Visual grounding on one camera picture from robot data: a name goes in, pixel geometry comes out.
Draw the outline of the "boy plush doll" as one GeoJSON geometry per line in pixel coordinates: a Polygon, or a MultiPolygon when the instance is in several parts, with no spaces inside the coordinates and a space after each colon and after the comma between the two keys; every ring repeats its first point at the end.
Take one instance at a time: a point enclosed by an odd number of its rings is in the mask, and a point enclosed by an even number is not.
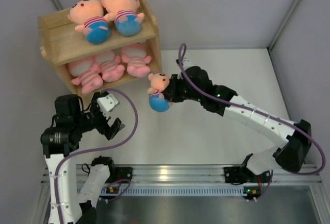
{"type": "Polygon", "coordinates": [[[165,112],[173,105],[164,98],[163,91],[169,86],[170,76],[164,73],[150,73],[148,75],[151,86],[148,89],[150,107],[156,112],[165,112]]]}
{"type": "Polygon", "coordinates": [[[76,3],[70,9],[68,19],[76,24],[75,31],[83,33],[91,44],[101,44],[110,36],[100,0],[82,0],[76,3]]]}
{"type": "Polygon", "coordinates": [[[114,22],[121,35],[133,36],[141,30],[145,14],[137,13],[140,7],[138,0],[101,0],[101,4],[107,11],[104,19],[107,22],[114,22]]]}

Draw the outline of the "pink frog plush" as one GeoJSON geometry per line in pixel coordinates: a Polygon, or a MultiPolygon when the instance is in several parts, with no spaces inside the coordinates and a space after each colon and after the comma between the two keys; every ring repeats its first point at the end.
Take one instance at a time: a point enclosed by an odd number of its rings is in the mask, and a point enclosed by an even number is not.
{"type": "Polygon", "coordinates": [[[82,94],[89,94],[103,85],[100,67],[92,57],[70,62],[67,66],[73,77],[71,83],[76,86],[81,85],[82,94]]]}
{"type": "Polygon", "coordinates": [[[151,72],[148,64],[151,62],[152,57],[141,43],[122,47],[121,59],[122,62],[127,64],[128,74],[133,77],[142,78],[151,72]]]}
{"type": "Polygon", "coordinates": [[[113,51],[96,55],[93,58],[101,70],[104,81],[115,82],[123,76],[125,66],[121,64],[121,57],[113,51]]]}

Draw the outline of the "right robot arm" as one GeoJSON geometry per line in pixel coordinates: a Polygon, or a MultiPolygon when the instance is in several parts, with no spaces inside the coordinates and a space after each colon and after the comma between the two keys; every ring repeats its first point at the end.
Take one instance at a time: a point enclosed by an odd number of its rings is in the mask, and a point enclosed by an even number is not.
{"type": "Polygon", "coordinates": [[[272,118],[236,91],[213,84],[205,70],[198,66],[186,70],[189,79],[173,74],[163,94],[170,102],[194,100],[211,113],[230,118],[268,138],[274,146],[259,153],[247,155],[240,166],[244,180],[253,181],[262,173],[282,168],[298,173],[311,147],[305,134],[311,134],[311,125],[305,120],[298,123],[272,118]]]}

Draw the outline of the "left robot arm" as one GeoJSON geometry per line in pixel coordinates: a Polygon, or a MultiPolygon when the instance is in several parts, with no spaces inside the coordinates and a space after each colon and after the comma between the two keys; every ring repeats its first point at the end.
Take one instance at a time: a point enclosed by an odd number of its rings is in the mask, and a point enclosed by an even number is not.
{"type": "Polygon", "coordinates": [[[110,140],[124,128],[119,118],[108,124],[110,112],[119,102],[111,93],[96,92],[86,110],[76,94],[57,97],[54,104],[56,114],[52,124],[40,138],[51,190],[48,223],[96,223],[99,195],[104,184],[116,178],[116,167],[111,157],[93,159],[88,178],[79,191],[73,153],[79,149],[86,132],[97,130],[110,140]]]}

